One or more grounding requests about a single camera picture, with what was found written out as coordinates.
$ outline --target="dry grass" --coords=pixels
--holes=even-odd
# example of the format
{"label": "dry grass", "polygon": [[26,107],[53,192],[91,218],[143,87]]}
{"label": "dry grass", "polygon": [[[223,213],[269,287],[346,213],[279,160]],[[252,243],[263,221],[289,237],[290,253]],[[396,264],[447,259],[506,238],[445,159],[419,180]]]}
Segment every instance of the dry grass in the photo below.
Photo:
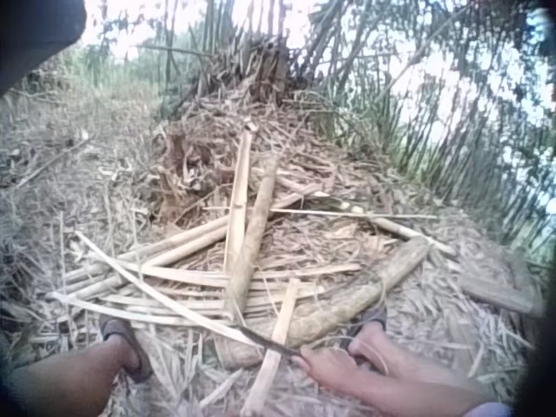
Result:
{"label": "dry grass", "polygon": [[[507,313],[460,292],[459,275],[479,275],[507,285],[513,282],[504,249],[483,237],[465,215],[435,204],[426,190],[406,184],[384,156],[376,155],[364,164],[350,161],[314,133],[314,126],[306,122],[307,113],[295,100],[280,109],[271,104],[246,104],[241,94],[226,102],[210,97],[191,103],[182,120],[164,130],[167,155],[159,164],[155,146],[161,136],[149,130],[149,104],[154,97],[137,91],[113,96],[83,96],[71,91],[64,93],[56,106],[26,103],[29,107],[24,112],[14,110],[14,114],[25,113],[27,119],[14,122],[0,136],[5,141],[0,149],[5,150],[8,161],[14,161],[6,171],[9,182],[17,184],[81,141],[82,132],[90,135],[80,149],[53,162],[19,189],[0,190],[2,323],[14,365],[84,348],[98,338],[94,313],[44,297],[53,289],[64,292],[64,271],[95,261],[74,230],[83,231],[114,257],[138,242],[156,242],[175,233],[173,222],[191,228],[218,218],[221,213],[204,208],[229,204],[238,133],[249,116],[260,128],[252,152],[256,168],[264,167],[270,153],[281,153],[280,177],[321,183],[334,196],[309,198],[303,208],[336,210],[341,199],[375,213],[438,216],[396,221],[457,249],[460,264],[432,255],[387,295],[388,333],[412,351],[450,367],[455,353],[469,347],[453,341],[448,320],[452,315],[470,320],[477,336],[476,346],[471,347],[474,362],[472,369],[462,371],[491,387],[501,400],[511,400],[530,345]],[[182,150],[182,157],[168,163],[169,157],[176,155],[168,149],[176,148]],[[15,161],[10,155],[17,150],[20,159]],[[250,177],[250,206],[261,178],[257,172],[253,169]],[[286,194],[287,188],[278,183],[278,195]],[[161,219],[151,222],[150,213],[160,214]],[[281,271],[347,262],[364,266],[359,272],[302,278],[324,288],[337,288],[354,277],[368,280],[373,265],[400,245],[397,235],[351,216],[279,213],[271,217],[267,231],[259,269]],[[218,242],[174,267],[222,272],[223,265],[224,243]],[[204,299],[222,300],[220,289],[146,279],[179,301],[192,300],[193,293],[199,298],[201,292]],[[142,297],[129,287],[116,295]],[[102,296],[103,300],[92,302],[122,307],[110,295]],[[334,294],[302,302],[321,308],[330,298]],[[275,315],[276,307],[268,304],[251,318]],[[185,326],[134,325],[141,329],[139,337],[151,355],[156,377],[144,386],[118,384],[107,414],[226,415],[241,409],[256,371],[222,369],[211,334]],[[339,327],[336,333],[343,331]],[[317,344],[330,346],[338,341],[332,337]],[[368,415],[369,411],[353,400],[319,390],[301,370],[283,361],[265,415]]]}

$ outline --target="flip-flop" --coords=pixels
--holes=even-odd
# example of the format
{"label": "flip-flop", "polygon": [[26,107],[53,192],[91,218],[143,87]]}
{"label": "flip-flop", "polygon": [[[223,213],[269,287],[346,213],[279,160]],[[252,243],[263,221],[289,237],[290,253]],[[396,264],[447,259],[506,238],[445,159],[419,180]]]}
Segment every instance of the flip-flop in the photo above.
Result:
{"label": "flip-flop", "polygon": [[101,334],[103,335],[103,339],[105,341],[111,335],[118,334],[129,343],[139,358],[139,367],[136,369],[125,368],[125,372],[129,375],[129,378],[131,378],[133,382],[145,382],[153,374],[153,368],[150,365],[149,356],[139,344],[135,331],[129,324],[129,321],[102,314],[99,319],[99,325],[101,328]]}
{"label": "flip-flop", "polygon": [[365,310],[360,316],[352,320],[352,326],[347,330],[346,339],[341,341],[340,348],[348,350],[349,343],[359,334],[363,326],[373,321],[380,323],[384,331],[386,331],[387,316],[386,304],[372,306]]}

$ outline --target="cut bamboo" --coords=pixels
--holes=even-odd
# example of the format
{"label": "cut bamboo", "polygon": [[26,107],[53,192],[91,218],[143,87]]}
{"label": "cut bamboo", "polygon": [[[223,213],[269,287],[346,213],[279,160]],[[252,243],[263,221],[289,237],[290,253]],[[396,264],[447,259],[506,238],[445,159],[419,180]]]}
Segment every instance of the cut bamboo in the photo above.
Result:
{"label": "cut bamboo", "polygon": [[[338,289],[334,298],[321,303],[321,308],[313,303],[298,306],[288,331],[288,346],[299,347],[320,338],[377,302],[382,295],[382,285],[388,291],[402,282],[427,257],[429,245],[423,237],[413,238],[369,271],[374,279],[367,278],[357,285]],[[274,323],[274,320],[258,321],[251,328],[269,337]],[[218,352],[224,367],[248,367],[261,360],[257,349],[233,342],[225,346],[227,349]]]}
{"label": "cut bamboo", "polygon": [[275,189],[278,157],[268,161],[267,169],[262,178],[253,213],[249,220],[245,239],[238,254],[232,277],[226,286],[227,298],[224,302],[223,315],[236,323],[243,323],[243,309],[247,302],[251,278],[255,271],[255,264],[259,257],[262,236],[267,226],[268,212],[272,206],[272,194]]}
{"label": "cut bamboo", "polygon": [[[226,226],[228,224],[228,219],[229,215],[225,215],[220,219],[213,220],[212,222],[207,222],[196,228],[185,230],[160,242],[151,243],[149,245],[133,249],[129,252],[126,252],[125,254],[119,255],[117,259],[122,261],[135,261],[136,259],[142,259],[145,256],[152,256],[159,252],[176,248],[178,246],[181,246],[183,243],[193,241],[212,230],[221,228],[222,226]],[[67,284],[76,283],[87,278],[88,276],[98,275],[106,272],[108,269],[109,268],[103,263],[94,263],[92,265],[76,269],[75,271],[68,272],[65,275],[65,280]]]}
{"label": "cut bamboo", "polygon": [[[142,275],[154,276],[163,280],[183,282],[191,285],[225,288],[231,277],[224,272],[213,271],[190,271],[187,269],[150,267],[143,265],[140,268],[134,263],[119,261],[127,270],[133,272],[141,271]],[[292,269],[284,271],[257,271],[253,280],[287,280],[288,278],[307,278],[310,276],[332,275],[361,270],[359,263],[343,263],[340,265],[326,265],[322,267],[307,267],[303,269]]]}
{"label": "cut bamboo", "polygon": [[[293,279],[289,282],[288,291],[284,297],[284,303],[280,309],[272,340],[284,344],[288,336],[289,323],[294,315],[297,285],[299,280]],[[241,416],[251,417],[262,415],[262,409],[268,396],[268,391],[275,379],[276,371],[280,365],[281,355],[274,350],[267,350],[262,360],[261,369],[257,374],[255,383],[249,391],[249,395],[243,404]]]}
{"label": "cut bamboo", "polygon": [[144,265],[157,267],[180,261],[181,259],[186,258],[195,252],[212,245],[213,243],[221,241],[226,235],[226,230],[226,226],[217,228],[208,232],[206,235],[195,239],[194,241],[187,242],[178,248],[174,248],[168,252],[164,252],[152,259],[149,259],[144,263]]}
{"label": "cut bamboo", "polygon": [[240,253],[245,235],[247,215],[247,188],[249,182],[249,160],[253,133],[243,130],[242,140],[235,165],[234,187],[229,207],[228,233],[224,249],[224,271],[232,272],[235,260]]}
{"label": "cut bamboo", "polygon": [[460,278],[460,287],[465,294],[495,307],[505,308],[536,319],[543,316],[540,300],[513,288],[505,287],[503,284],[466,277],[465,279]]}
{"label": "cut bamboo", "polygon": [[[298,288],[296,291],[296,300],[322,295],[327,292],[324,288],[319,288],[317,291],[314,291],[312,288],[307,288],[307,284],[303,283],[298,283],[296,287]],[[262,311],[265,308],[270,308],[273,304],[280,305],[286,299],[287,297],[283,291],[280,294],[272,294],[272,300],[266,295],[258,295],[249,297],[245,307],[246,311],[254,313],[256,311]],[[158,301],[151,300],[150,298],[140,298],[127,295],[106,295],[102,297],[101,300],[126,306],[161,308]],[[215,311],[218,314],[222,313],[222,308],[224,307],[224,300],[182,300],[178,302],[191,310],[210,310]],[[172,313],[173,312],[171,310],[167,310],[165,314]]]}
{"label": "cut bamboo", "polygon": [[[282,186],[291,189],[292,191],[299,191],[303,188],[302,185],[290,181],[287,178],[279,177],[276,181],[278,181],[278,183],[280,183]],[[323,193],[322,191],[316,191],[313,193],[313,195],[315,197],[331,197],[331,195],[327,193]],[[363,208],[359,206],[355,206],[350,202],[342,202],[341,200],[339,200],[339,202],[341,202],[339,209],[342,211],[358,214],[358,215],[365,213],[365,210]],[[438,250],[442,252],[445,256],[448,256],[451,259],[457,259],[458,257],[457,252],[453,248],[450,248],[445,243],[438,242],[432,237],[425,236],[411,228],[401,226],[400,224],[391,222],[388,219],[385,219],[383,217],[368,216],[367,219],[374,225],[378,226],[379,228],[383,228],[384,230],[390,233],[399,235],[405,238],[406,240],[413,239],[414,237],[424,237],[427,240],[429,240],[436,248],[438,248]]]}
{"label": "cut bamboo", "polygon": [[[295,202],[298,202],[300,199],[303,198],[303,196],[305,195],[309,195],[312,194],[314,192],[316,192],[318,189],[321,188],[321,185],[319,184],[309,184],[307,186],[300,186],[293,194],[291,195],[287,195],[286,197],[280,199],[280,201],[278,201],[273,207],[277,207],[278,209],[281,208],[285,208],[287,206],[290,206],[291,204],[294,204]],[[218,219],[218,221],[223,222],[222,219],[225,219],[225,221],[228,221],[228,217],[222,217],[220,219]],[[226,226],[224,223],[224,227],[221,227],[219,229],[220,234],[220,239],[223,239],[224,236],[226,235]],[[203,239],[204,243],[208,246],[209,244],[212,243],[212,239],[206,239],[206,236],[201,236],[201,239]],[[185,243],[183,246],[185,246],[186,248],[184,249],[183,246],[176,248],[176,249],[172,249],[169,252],[166,252],[165,254],[161,254],[161,256],[164,256],[164,259],[167,261],[168,259],[172,259],[172,258],[176,258],[177,256],[182,256],[183,254],[190,254],[191,250],[200,250],[201,248],[199,247],[198,244],[198,240],[199,238],[197,238],[194,241],[188,241],[187,243]],[[85,287],[85,288],[79,288],[78,291],[76,291],[75,293],[72,293],[72,295],[74,295],[77,298],[80,298],[82,300],[88,300],[90,298],[93,298],[103,292],[106,291],[110,291],[113,290],[114,288],[119,288],[122,285],[124,285],[126,283],[126,280],[124,280],[122,277],[120,276],[111,276],[109,278],[103,279],[103,280],[99,280],[99,281],[95,281],[90,287]]]}
{"label": "cut bamboo", "polygon": [[[62,304],[68,304],[70,306],[93,311],[98,314],[106,314],[112,317],[119,317],[120,319],[124,319],[124,320],[160,324],[163,326],[181,326],[181,327],[199,326],[196,322],[184,319],[181,316],[176,316],[176,315],[162,316],[162,315],[131,313],[129,311],[121,310],[119,308],[111,308],[111,307],[101,306],[93,302],[79,300],[75,297],[72,297],[71,295],[63,295],[57,292],[52,293],[52,298],[60,301]],[[229,323],[229,321],[215,321],[215,322],[221,325]]]}
{"label": "cut bamboo", "polygon": [[99,255],[103,261],[105,261],[113,269],[115,269],[116,272],[121,274],[126,280],[128,280],[129,282],[134,284],[136,287],[141,289],[143,291],[143,293],[145,293],[145,294],[151,296],[152,298],[154,298],[155,300],[159,301],[163,306],[171,309],[172,311],[178,313],[179,315],[185,317],[186,319],[193,321],[194,323],[196,323],[197,325],[199,325],[202,328],[206,328],[207,330],[210,330],[214,333],[220,334],[220,335],[222,335],[224,337],[227,337],[229,339],[239,341],[240,343],[244,343],[244,344],[247,344],[249,346],[256,346],[250,339],[245,337],[239,330],[235,330],[233,328],[229,328],[228,326],[224,326],[218,321],[210,320],[210,319],[196,313],[195,311],[191,311],[190,309],[185,308],[179,302],[174,301],[171,298],[168,298],[166,295],[161,294],[160,292],[156,291],[154,288],[152,288],[145,281],[139,280],[138,278],[133,276],[131,273],[126,271],[124,268],[122,268],[120,265],[118,265],[118,263],[115,260],[111,259],[109,256],[104,254],[104,252],[101,249],[99,249],[93,242],[91,242],[89,239],[87,239],[83,233],[77,231],[76,235],[87,246],[89,246],[89,248],[91,250],[93,250],[97,255]]}

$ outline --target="foot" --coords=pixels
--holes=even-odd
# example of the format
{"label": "foot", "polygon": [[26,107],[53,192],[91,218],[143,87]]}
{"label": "foot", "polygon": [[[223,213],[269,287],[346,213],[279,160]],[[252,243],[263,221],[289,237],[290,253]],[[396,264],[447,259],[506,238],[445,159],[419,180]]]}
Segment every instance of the foot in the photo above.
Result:
{"label": "foot", "polygon": [[118,343],[124,348],[127,365],[124,367],[129,377],[136,383],[146,381],[153,373],[149,356],[136,338],[128,321],[102,315],[99,320],[101,334],[108,343]]}
{"label": "foot", "polygon": [[387,363],[373,344],[374,337],[380,334],[386,337],[382,323],[371,321],[361,328],[355,339],[349,343],[347,350],[354,358],[364,358],[381,374],[390,374]]}
{"label": "foot", "polygon": [[141,366],[141,360],[137,356],[133,347],[128,343],[128,341],[119,334],[111,334],[105,343],[110,343],[118,346],[118,350],[122,352],[123,363],[125,363],[126,369],[131,369],[136,371]]}

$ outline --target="bare foot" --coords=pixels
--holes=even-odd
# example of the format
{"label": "bare foot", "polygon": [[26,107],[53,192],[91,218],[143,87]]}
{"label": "bare foot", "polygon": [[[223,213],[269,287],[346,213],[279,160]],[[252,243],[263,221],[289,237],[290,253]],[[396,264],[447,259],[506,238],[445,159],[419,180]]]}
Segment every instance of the bare foot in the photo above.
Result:
{"label": "bare foot", "polygon": [[378,322],[366,324],[348,348],[353,356],[362,356],[382,373],[406,381],[419,381],[465,388],[484,393],[484,389],[465,375],[420,358],[390,341]]}

